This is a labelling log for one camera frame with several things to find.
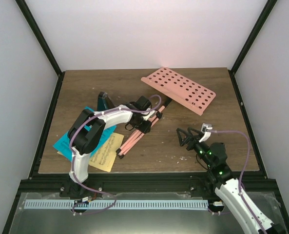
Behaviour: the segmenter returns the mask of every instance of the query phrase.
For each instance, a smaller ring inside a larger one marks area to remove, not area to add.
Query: transparent plastic sheet
[[[248,193],[256,205],[274,223],[284,221],[273,193]],[[130,193],[117,194],[119,200],[169,199],[188,200],[189,193]],[[206,211],[168,211],[168,210],[108,210],[96,215],[73,216],[70,210],[24,210],[26,199],[68,199],[58,194],[22,194],[11,227],[11,234],[42,233],[103,233],[103,234],[181,234],[181,233],[243,233],[232,214],[212,216]]]

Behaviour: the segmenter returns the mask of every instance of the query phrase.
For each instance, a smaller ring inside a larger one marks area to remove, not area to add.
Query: pink perforated tray
[[[167,67],[141,80],[200,116],[216,96],[212,90]]]

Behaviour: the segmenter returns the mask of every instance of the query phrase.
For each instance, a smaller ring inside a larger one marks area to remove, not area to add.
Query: brown wood surface
[[[39,173],[68,173],[71,163],[57,154],[53,144],[72,126],[85,106],[96,109],[100,91],[109,94],[116,104],[136,101],[141,95],[160,94],[141,82],[156,69],[81,70],[67,71],[58,97],[57,107],[41,160]],[[202,123],[211,123],[216,130],[240,130],[247,133],[235,92],[226,68],[174,69],[176,72],[216,92],[216,98],[202,116],[172,101],[163,112],[163,118],[134,146],[123,159],[117,158],[112,172],[195,172],[203,171],[195,162],[195,153],[178,145],[176,128],[199,129]],[[124,124],[115,132],[125,136],[131,132]],[[207,141],[224,142],[230,168],[241,171],[247,153],[244,137],[237,134],[213,134]],[[259,170],[251,150],[248,171]],[[103,172],[89,166],[89,172]]]

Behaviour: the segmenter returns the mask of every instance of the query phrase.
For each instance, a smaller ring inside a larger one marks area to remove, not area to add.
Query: white wall
[[[231,69],[266,0],[27,0],[62,70]]]
[[[270,178],[289,213],[289,1],[278,1],[236,74]]]
[[[0,0],[0,233],[28,177],[56,81],[15,1]]]

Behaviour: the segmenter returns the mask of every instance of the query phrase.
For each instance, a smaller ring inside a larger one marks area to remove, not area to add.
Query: yellow paper
[[[90,158],[89,165],[110,172],[116,158],[116,150],[121,146],[123,138],[124,136],[121,134],[112,133],[110,138]]]

